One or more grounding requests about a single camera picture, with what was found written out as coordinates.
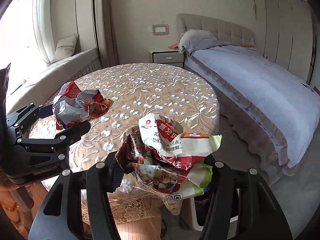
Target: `floral embroidery pattern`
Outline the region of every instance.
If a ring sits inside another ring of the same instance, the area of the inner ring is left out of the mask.
[[[127,128],[149,113],[172,118],[185,132],[217,134],[219,103],[215,91],[203,79],[184,69],[160,64],[127,64],[100,69],[75,81],[81,90],[99,89],[114,101],[109,112],[91,121],[91,129],[70,147],[73,172],[89,169],[105,160],[121,145]],[[30,138],[54,138],[54,117],[40,119]]]

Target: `upholstered headboard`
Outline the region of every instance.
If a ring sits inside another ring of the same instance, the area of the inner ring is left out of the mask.
[[[205,30],[213,33],[219,40],[230,41],[233,45],[254,45],[254,34],[240,25],[216,18],[180,13],[177,15],[179,38],[190,29]]]

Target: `crumpled plastic wrapper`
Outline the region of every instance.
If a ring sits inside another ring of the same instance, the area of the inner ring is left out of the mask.
[[[53,100],[57,130],[99,118],[109,111],[112,104],[113,101],[103,98],[98,89],[81,91],[75,82],[68,82]]]
[[[133,167],[142,188],[160,197],[183,199],[202,195],[211,182],[212,167],[204,159],[215,152],[220,135],[183,133],[174,120],[148,114],[124,134],[116,159]]]

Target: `bed skirt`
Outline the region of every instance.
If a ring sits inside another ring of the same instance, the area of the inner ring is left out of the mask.
[[[281,131],[253,103],[247,100],[239,91],[228,84],[213,70],[210,70],[201,62],[197,61],[196,63],[200,66],[201,71],[206,74],[202,75],[188,67],[186,63],[187,62],[185,62],[186,70],[201,76],[213,87],[219,101],[220,114],[227,117],[232,129],[242,140],[247,142],[249,151],[260,156],[260,169],[268,174],[268,184],[272,185],[283,174],[292,176],[299,165],[297,164],[293,168],[288,168],[287,141]],[[238,104],[214,86],[212,82],[208,80],[208,76],[216,81],[223,89],[230,92],[233,98],[236,98],[239,105],[244,106],[247,111],[254,113],[255,119],[249,116]],[[276,146],[280,151],[276,151],[270,134],[273,137],[273,141],[276,141]],[[279,158],[281,158],[281,163],[283,163],[281,166],[279,165]]]

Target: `beaded bracelet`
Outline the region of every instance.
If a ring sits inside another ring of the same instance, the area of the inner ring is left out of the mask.
[[[0,202],[0,205],[1,205],[4,209],[9,210],[9,211],[11,211],[11,212],[15,212],[15,211],[17,210],[17,208],[18,208],[18,203],[17,203],[17,202],[14,203],[14,205],[13,205],[12,208],[7,207],[5,204],[3,204],[3,203],[1,203],[1,202]]]

